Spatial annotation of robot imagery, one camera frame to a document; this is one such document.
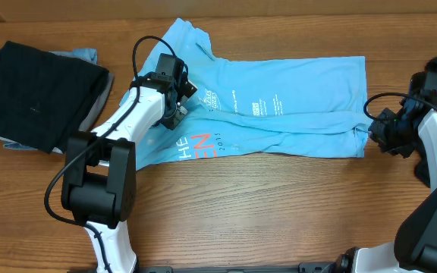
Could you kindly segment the light blue printed t-shirt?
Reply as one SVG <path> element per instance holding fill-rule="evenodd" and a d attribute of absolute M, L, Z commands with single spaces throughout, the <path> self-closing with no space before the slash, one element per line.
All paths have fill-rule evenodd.
<path fill-rule="evenodd" d="M 254 152 L 363 157 L 370 124 L 364 57 L 229 61 L 213 55 L 206 32 L 177 19 L 142 72 L 170 51 L 187 64 L 197 91 L 177 128 L 146 133 L 137 168 Z"/>

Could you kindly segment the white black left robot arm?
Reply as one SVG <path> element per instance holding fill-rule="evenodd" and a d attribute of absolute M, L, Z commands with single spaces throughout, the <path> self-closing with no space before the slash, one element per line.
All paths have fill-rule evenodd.
<path fill-rule="evenodd" d="M 89 234 L 97 272 L 137 272 L 127 219 L 136 193 L 136 147 L 147 131 L 175 129 L 187 114 L 183 104 L 196 92 L 187 65 L 161 54 L 153 72 L 132 82 L 126 102 L 100 127 L 68 141 L 62 207 Z"/>

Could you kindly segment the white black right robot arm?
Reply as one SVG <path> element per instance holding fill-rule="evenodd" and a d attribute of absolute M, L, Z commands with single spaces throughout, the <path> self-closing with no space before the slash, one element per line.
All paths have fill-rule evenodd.
<path fill-rule="evenodd" d="M 411 77 L 401 109 L 384 109 L 369 126 L 383 152 L 408 157 L 421 145 L 431 193 L 404 220 L 395 240 L 372 248 L 352 248 L 325 272 L 437 272 L 437 72 Z"/>

